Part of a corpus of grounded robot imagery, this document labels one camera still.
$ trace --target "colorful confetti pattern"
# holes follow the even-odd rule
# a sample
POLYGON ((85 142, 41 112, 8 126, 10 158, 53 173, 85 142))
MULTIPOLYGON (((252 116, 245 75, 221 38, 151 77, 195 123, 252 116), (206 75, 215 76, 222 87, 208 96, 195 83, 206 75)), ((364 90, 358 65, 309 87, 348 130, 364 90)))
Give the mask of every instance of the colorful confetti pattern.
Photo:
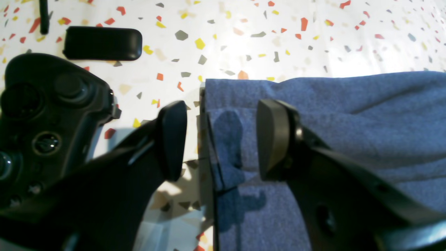
POLYGON ((143 55, 136 61, 74 62, 108 82, 123 111, 121 119, 104 126, 95 156, 169 102, 186 102, 182 177, 158 189, 144 216, 169 229, 160 240, 163 250, 213 250, 211 194, 203 194, 211 175, 193 161, 200 145, 199 91, 206 78, 281 82, 446 71, 446 8, 439 0, 55 0, 46 36, 39 33, 37 2, 0 3, 0 92, 14 56, 41 52, 64 58, 70 25, 143 34, 143 55))

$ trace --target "black game controller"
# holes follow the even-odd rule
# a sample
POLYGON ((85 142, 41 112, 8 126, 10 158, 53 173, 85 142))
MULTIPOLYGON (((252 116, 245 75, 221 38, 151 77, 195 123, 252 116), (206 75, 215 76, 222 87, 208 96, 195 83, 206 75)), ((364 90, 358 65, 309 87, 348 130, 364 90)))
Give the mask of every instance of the black game controller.
POLYGON ((0 208, 20 205, 85 163, 96 130, 118 119, 113 91, 64 59, 22 54, 0 98, 0 208))

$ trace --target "blue cloth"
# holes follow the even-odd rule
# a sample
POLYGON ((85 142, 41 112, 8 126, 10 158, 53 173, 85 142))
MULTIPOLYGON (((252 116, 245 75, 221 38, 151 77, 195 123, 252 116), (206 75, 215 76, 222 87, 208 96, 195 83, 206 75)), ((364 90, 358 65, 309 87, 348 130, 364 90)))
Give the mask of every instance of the blue cloth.
POLYGON ((256 107, 278 99, 332 149, 446 213, 446 74, 407 72, 282 83, 207 79, 221 251, 311 250, 285 183, 258 172, 256 107))

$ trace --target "game controller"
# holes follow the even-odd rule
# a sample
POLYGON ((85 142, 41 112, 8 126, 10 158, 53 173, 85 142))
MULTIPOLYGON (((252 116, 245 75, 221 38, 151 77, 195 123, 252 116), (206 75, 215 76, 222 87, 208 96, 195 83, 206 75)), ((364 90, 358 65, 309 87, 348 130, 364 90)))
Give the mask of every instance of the game controller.
POLYGON ((5 87, 0 208, 20 205, 83 165, 97 129, 121 114, 106 82, 52 55, 13 58, 5 87))

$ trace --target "red speck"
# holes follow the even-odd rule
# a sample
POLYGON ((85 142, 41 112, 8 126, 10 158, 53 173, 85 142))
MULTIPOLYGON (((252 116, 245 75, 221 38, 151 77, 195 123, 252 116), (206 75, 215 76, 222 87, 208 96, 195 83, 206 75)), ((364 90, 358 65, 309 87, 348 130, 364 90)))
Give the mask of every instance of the red speck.
POLYGON ((196 248, 194 249, 194 251, 205 251, 205 250, 204 250, 204 248, 198 246, 198 247, 196 247, 196 248))
POLYGON ((119 7, 116 8, 116 10, 119 11, 119 12, 121 12, 121 15, 122 15, 122 16, 125 15, 125 8, 124 8, 124 7, 119 6, 119 7))
POLYGON ((345 3, 342 3, 342 4, 339 6, 339 8, 343 9, 345 6, 348 6, 348 5, 350 5, 350 4, 351 4, 351 1, 348 0, 348 1, 345 2, 345 3))
POLYGON ((34 20, 33 26, 31 26, 29 33, 33 33, 37 29, 37 26, 39 26, 39 24, 40 24, 40 17, 38 17, 38 18, 36 18, 36 20, 34 20))
POLYGON ((65 25, 69 25, 71 23, 71 20, 66 17, 63 17, 62 20, 65 21, 65 25))
POLYGON ((301 18, 301 22, 302 22, 301 31, 306 31, 306 26, 308 25, 308 19, 303 17, 301 18))
POLYGON ((202 236, 204 236, 204 233, 201 233, 201 234, 197 235, 197 237, 195 237, 195 238, 196 238, 197 240, 200 240, 200 238, 201 238, 202 236))
POLYGON ((116 132, 116 130, 113 128, 108 129, 104 133, 104 139, 111 139, 113 137, 113 135, 115 135, 115 132, 116 132))
POLYGON ((182 92, 184 91, 183 88, 181 88, 181 82, 178 82, 177 87, 178 87, 178 89, 180 89, 180 91, 182 91, 182 92))
POLYGON ((330 25, 330 26, 334 26, 335 25, 332 21, 330 21, 328 19, 326 19, 325 22, 328 22, 328 25, 330 25))
POLYGON ((114 23, 115 20, 113 18, 108 19, 107 21, 105 21, 104 23, 108 24, 108 25, 112 25, 112 23, 114 23))

